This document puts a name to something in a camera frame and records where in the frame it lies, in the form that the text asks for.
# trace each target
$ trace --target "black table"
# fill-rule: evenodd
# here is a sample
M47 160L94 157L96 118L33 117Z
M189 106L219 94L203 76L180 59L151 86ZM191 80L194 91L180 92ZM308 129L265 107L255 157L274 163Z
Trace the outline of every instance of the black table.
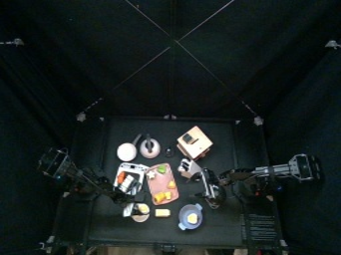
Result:
M237 248L249 243L245 233L243 207L231 189L223 205L213 210L206 201L193 195L203 192L202 182L187 182L178 171L183 155L175 147L176 138L194 126L198 126L213 141L213 147L205 158L197 163L215 174L239 167L255 167L267 164L262 127L253 120L241 122L222 120L158 120L94 118L79 124L72 147L72 160L78 167L96 167L110 180L115 179L120 160L116 156L118 146L132 142L138 133L150 134L162 145L162 153L154 159L139 154L132 163L152 166L167 162L172 170L179 198L170 204L155 206L151 196L146 203L151 213L156 208L171 211L170 218L155 218L138 223L131 217L123 217L123 209L110 197L61 198L56 219L55 236L59 245L76 244L83 247L154 246L174 249L183 246L205 248ZM174 156L166 157L164 149L171 147ZM148 191L147 182L143 190ZM202 206L203 221L194 230L178 228L178 212L187 204Z

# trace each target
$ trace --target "light fixture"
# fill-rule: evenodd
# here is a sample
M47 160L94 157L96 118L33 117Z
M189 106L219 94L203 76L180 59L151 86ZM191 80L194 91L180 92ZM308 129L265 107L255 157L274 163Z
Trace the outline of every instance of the light fixture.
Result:
M326 48L334 48L334 50L337 50L337 47L341 48L341 45L334 41L329 41L325 45Z
M24 46L25 44L20 38L16 38L13 41L0 42L0 45L15 45L17 47L19 45Z

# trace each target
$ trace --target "green vegetable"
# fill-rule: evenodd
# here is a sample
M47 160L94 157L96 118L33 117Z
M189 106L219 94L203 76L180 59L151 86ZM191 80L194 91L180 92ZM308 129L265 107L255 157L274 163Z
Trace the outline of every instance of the green vegetable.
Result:
M159 173L166 173L166 166L162 164L162 165L159 165L159 167L158 167L158 172Z

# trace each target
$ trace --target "kitchen item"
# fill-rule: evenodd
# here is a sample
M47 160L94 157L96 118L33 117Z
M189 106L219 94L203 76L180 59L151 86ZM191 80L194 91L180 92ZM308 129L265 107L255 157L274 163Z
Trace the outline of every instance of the kitchen item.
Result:
M132 143L126 142L119 146L118 157L122 161L130 162L136 157L136 154L138 154L136 143L140 137L142 137L142 134L139 133Z
M128 192L130 195L135 195L142 190L142 186L144 183L144 172L147 169L148 167L146 165L123 162L118 169L116 178L114 181L114 187L120 186L119 176L122 172L124 172L126 175L131 175L140 184L138 187L134 187L134 189ZM123 210L123 216L130 217L132 215L132 211L134 211L134 204L128 203Z
M147 182L152 195L154 205L167 204L178 199L178 191L172 177L171 166L167 163L156 164L146 171L146 175L148 175L151 172L155 174L155 177L147 178ZM174 182L174 187L168 188L171 181ZM170 199L162 196L162 193L166 195L167 192L170 192Z
M171 211L168 209L155 209L156 218L167 218L171 216Z
M187 158L183 158L179 167L176 170L180 172L180 175L186 177L187 179L191 179L194 181L199 181L201 179L201 167L194 162L194 160L189 160Z
M178 220L179 220L179 224L178 227L180 228L180 230L186 230L186 229L194 229L199 226L201 222L202 222L202 207L199 204L189 204L186 205L178 214ZM187 222L187 217L191 214L197 215L197 223L191 224Z
M172 157L172 156L174 156L174 150L172 150L171 146L168 146L166 149L166 157Z
M178 139L176 147L182 154L191 160L197 161L205 157L213 146L211 140L207 138L202 130L195 126Z
M136 222L144 222L150 218L150 207L144 203L138 203L135 205L136 213L132 215L132 219Z
M160 144L151 138L150 134L146 135L146 140L142 142L140 153L146 158L155 158L160 153Z
M205 192L198 193L195 197L205 198L211 209L217 209L226 200L225 188L219 185L219 178L215 173L203 168L201 171L201 179L205 186Z

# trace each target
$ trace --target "food on cutting board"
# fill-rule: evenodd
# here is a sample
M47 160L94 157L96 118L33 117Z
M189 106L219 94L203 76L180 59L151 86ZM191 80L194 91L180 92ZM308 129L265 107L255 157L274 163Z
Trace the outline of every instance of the food on cutting board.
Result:
M163 192L159 192L155 194L155 203L162 203L166 199L166 194Z
M186 221L187 223L190 224L197 224L197 214L195 213L191 213L187 217L186 217Z
M120 174L118 175L118 184L122 184L126 179L126 172L122 171Z
M167 171L166 166L163 164L160 164L159 167L158 167L158 172L164 174L166 171Z
M175 188L175 182L172 180L168 183L167 188Z
M155 172L154 171L148 171L146 174L148 179L154 179L155 178Z
M171 192L170 191L166 192L166 200L171 200Z
M168 209L155 209L155 217L166 218L171 216L171 211Z

